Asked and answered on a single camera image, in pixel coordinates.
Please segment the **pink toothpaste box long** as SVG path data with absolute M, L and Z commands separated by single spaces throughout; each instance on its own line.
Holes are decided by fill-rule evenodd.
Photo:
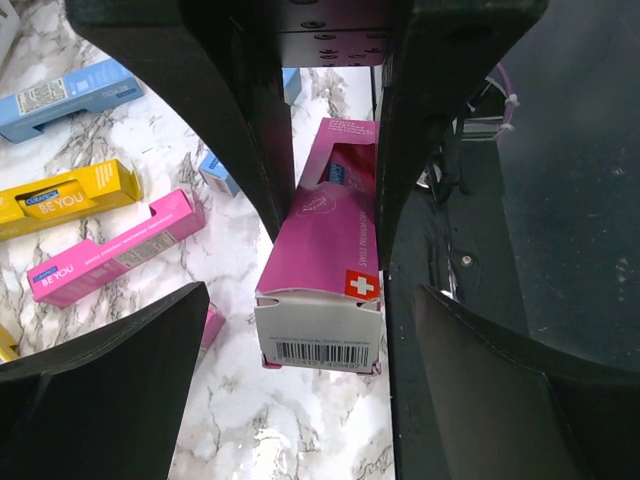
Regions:
M 226 318 L 223 313 L 214 303 L 210 302 L 207 308 L 207 316 L 196 362 L 197 365 L 201 363 L 211 348 L 225 322 Z

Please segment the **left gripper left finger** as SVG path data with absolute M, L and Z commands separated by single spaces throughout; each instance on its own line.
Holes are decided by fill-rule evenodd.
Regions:
M 2 478 L 167 478 L 208 305 L 189 283 L 2 365 Z

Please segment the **pink toothpaste box diagonal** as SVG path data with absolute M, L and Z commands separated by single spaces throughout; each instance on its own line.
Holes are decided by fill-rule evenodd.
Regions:
M 325 118 L 256 287 L 267 368 L 375 373 L 382 328 L 374 121 Z

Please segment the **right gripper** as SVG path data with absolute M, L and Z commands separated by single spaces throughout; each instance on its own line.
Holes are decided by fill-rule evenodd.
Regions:
M 75 0 L 73 30 L 139 77 L 217 156 L 276 237 L 294 194 L 284 67 L 383 62 L 377 144 L 378 258 L 469 97 L 548 4 L 504 1 Z

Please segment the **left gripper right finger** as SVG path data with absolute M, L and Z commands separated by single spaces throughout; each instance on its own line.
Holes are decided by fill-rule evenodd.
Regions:
M 452 478 L 638 478 L 638 372 L 551 348 L 428 286 L 413 314 Z

